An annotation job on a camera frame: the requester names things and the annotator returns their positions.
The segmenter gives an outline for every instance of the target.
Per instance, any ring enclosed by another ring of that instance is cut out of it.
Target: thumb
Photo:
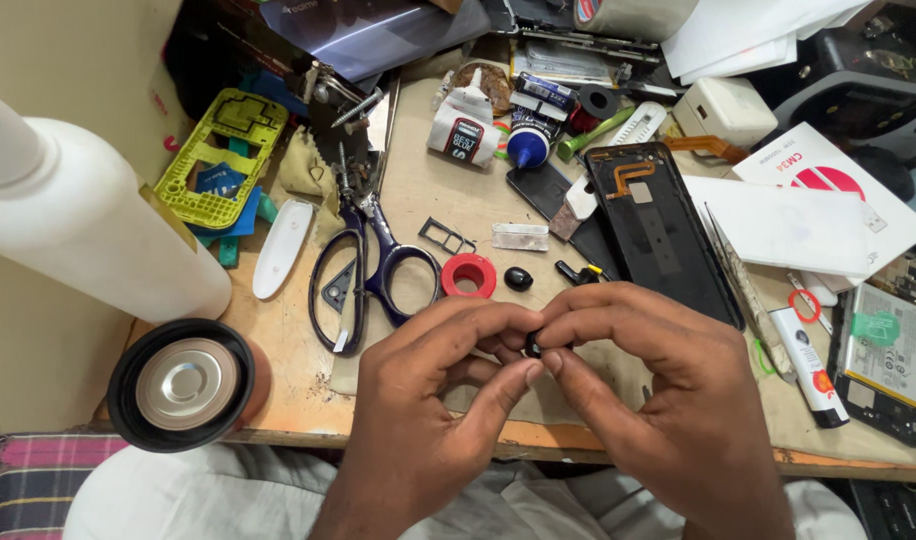
[[[568,349],[545,350],[541,361],[558,381],[572,411],[605,445],[612,460],[645,457],[656,450],[655,429],[614,395],[583,358]]]
[[[530,358],[501,368],[474,397],[460,430],[469,431],[471,437],[493,446],[514,406],[542,373],[541,362]]]

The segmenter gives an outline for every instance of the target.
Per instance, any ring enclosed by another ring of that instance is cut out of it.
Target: white pants
[[[305,453],[213,444],[182,453],[128,447],[81,487],[65,540],[303,539],[337,470]],[[684,519],[615,469],[546,479],[527,461],[491,464],[444,510],[401,538],[680,538]],[[813,480],[785,486],[800,539],[865,538],[848,507]]]

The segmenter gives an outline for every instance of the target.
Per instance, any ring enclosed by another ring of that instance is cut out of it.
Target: hand
[[[707,537],[794,538],[761,399],[740,333],[627,282],[568,289],[542,311],[536,342],[571,408],[608,456]],[[562,348],[610,339],[654,374],[630,411]]]
[[[521,305],[451,297],[365,350],[344,462],[309,539],[397,538],[484,472],[508,414],[544,372],[521,355],[543,323]],[[507,365],[469,355],[475,347]],[[453,418],[437,396],[461,379],[484,386]]]

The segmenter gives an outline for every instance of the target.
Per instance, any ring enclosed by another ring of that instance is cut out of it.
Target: checkered cloth
[[[60,540],[84,479],[128,443],[68,433],[8,435],[0,445],[0,540]]]

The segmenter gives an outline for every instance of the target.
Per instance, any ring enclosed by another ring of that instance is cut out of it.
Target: desk surface
[[[543,220],[507,186],[504,176],[508,166],[505,163],[496,160],[488,169],[479,170],[459,165],[424,147],[433,117],[428,110],[428,102],[436,86],[434,80],[420,80],[406,85],[402,91],[382,188],[382,206],[392,231],[402,243],[421,245],[443,263],[447,255],[417,238],[416,233],[429,215],[449,227],[454,224],[465,236],[479,240],[478,253],[490,257],[499,273],[508,266],[522,266],[535,275],[533,290],[542,288],[540,294],[529,294],[526,300],[522,300],[523,295],[515,296],[517,293],[501,284],[494,298],[534,304],[539,309],[568,286],[555,273],[552,267],[554,261],[563,259],[577,268],[584,265],[583,259],[571,246],[556,239],[552,240],[547,254],[490,248],[492,222],[540,224]],[[609,137],[600,137],[599,144]],[[728,171],[728,166],[709,167],[700,163],[691,153],[676,153],[675,159],[683,174],[721,177]],[[580,175],[573,163],[567,166],[557,161],[556,157],[553,160],[572,179]],[[272,186],[274,176],[272,169],[264,178],[265,188],[280,191],[280,187]],[[307,310],[308,276],[320,252],[320,245],[309,239],[283,288],[270,300],[260,301],[251,293],[251,276],[268,228],[259,220],[256,233],[242,237],[240,264],[229,271],[233,284],[231,304],[221,320],[264,349],[272,362],[272,393],[258,417],[229,439],[304,447],[343,447],[350,433],[355,399],[330,389],[334,357],[321,347],[315,337]],[[778,299],[782,295],[783,299],[787,298],[791,286],[783,278],[786,271],[764,267],[750,267],[750,271],[757,275],[755,284],[764,296],[773,298],[774,302],[780,301]],[[136,321],[128,343],[149,329],[146,323]],[[824,358],[828,346],[827,333],[817,324],[807,330]],[[389,331],[383,316],[368,318],[368,343]],[[896,441],[860,423],[851,422],[837,429],[841,433],[839,437],[846,437],[846,441],[850,436],[865,441],[857,445],[861,451],[853,455],[847,449],[842,450],[848,445],[842,445],[840,440],[830,443],[814,437],[800,441],[797,437],[789,438],[788,434],[794,435],[799,429],[814,431],[799,389],[778,380],[775,375],[759,380],[759,388],[776,446],[775,460],[782,472],[789,475],[916,482],[916,450],[903,448]],[[796,448],[792,450],[789,445],[782,444],[786,440],[794,440],[795,444],[790,446]],[[590,430],[569,423],[509,422],[501,432],[495,456],[608,462],[601,444]]]

